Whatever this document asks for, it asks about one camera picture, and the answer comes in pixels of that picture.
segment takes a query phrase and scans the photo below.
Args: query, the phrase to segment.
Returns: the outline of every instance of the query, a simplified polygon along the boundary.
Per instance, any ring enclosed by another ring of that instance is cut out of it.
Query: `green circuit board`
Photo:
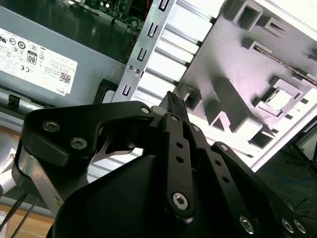
[[[117,19],[129,27],[140,31],[144,25],[145,16],[142,16],[142,12],[139,14],[131,15],[130,8],[131,8],[132,0],[86,0],[85,5],[94,9],[99,10],[114,19]],[[146,1],[145,6],[142,6],[142,10],[146,10]]]

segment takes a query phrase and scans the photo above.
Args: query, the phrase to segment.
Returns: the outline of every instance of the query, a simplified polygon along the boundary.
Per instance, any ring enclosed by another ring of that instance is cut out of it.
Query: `wire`
[[[264,167],[260,168],[260,170],[265,170],[265,171],[270,172],[271,174],[275,175],[281,182],[286,183],[286,184],[301,184],[301,183],[306,183],[306,182],[310,182],[310,181],[314,180],[314,178],[309,178],[309,179],[306,179],[306,180],[303,180],[303,181],[289,182],[289,181],[285,180],[282,176],[280,176],[274,170],[271,170],[269,168],[264,168]]]
[[[299,206],[302,205],[302,204],[303,204],[304,202],[306,202],[306,201],[307,201],[307,198],[303,199],[303,201],[301,201],[301,202],[295,207],[294,212],[296,213],[297,208],[299,208]]]
[[[150,0],[147,0],[147,10],[145,12],[145,18],[147,18],[149,10],[150,10]]]
[[[18,227],[15,229],[14,233],[12,234],[11,238],[15,238],[15,236],[18,234],[18,232],[20,231],[21,227],[23,226],[25,220],[28,218],[30,212],[32,211],[32,209],[34,208],[34,206],[36,205],[36,203],[39,200],[37,199],[33,205],[30,207],[30,209],[26,212],[25,216],[23,217],[22,221],[20,222],[20,224],[18,225]]]
[[[11,207],[10,211],[8,212],[8,214],[6,215],[5,219],[3,220],[3,222],[0,225],[0,233],[3,230],[4,226],[6,225],[6,223],[11,219],[11,217],[14,215],[14,213],[16,212],[16,210],[18,210],[19,206],[21,205],[21,203],[24,201],[24,199],[26,198],[28,194],[26,192],[24,192],[18,199],[17,201],[14,203],[14,205]]]
[[[313,209],[317,209],[317,206],[316,207],[309,207],[309,208],[299,209],[298,211],[307,211],[307,210],[313,210]]]

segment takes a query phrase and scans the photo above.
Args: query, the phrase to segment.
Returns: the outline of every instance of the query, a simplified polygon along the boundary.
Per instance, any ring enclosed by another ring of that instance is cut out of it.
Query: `power supply label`
[[[0,28],[0,70],[65,96],[77,62]]]

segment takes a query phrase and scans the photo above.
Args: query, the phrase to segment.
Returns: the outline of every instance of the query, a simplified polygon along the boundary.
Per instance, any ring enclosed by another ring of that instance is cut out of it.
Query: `red wire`
[[[147,11],[145,12],[145,18],[148,16],[149,9],[150,9],[150,0],[147,0]]]

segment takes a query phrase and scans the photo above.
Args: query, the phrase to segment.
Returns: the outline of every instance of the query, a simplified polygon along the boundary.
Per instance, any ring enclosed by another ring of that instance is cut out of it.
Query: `barcode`
[[[66,73],[60,73],[59,80],[62,81],[62,82],[64,82],[64,83],[69,84],[69,82],[70,82],[70,75],[68,75],[68,74],[66,74]]]

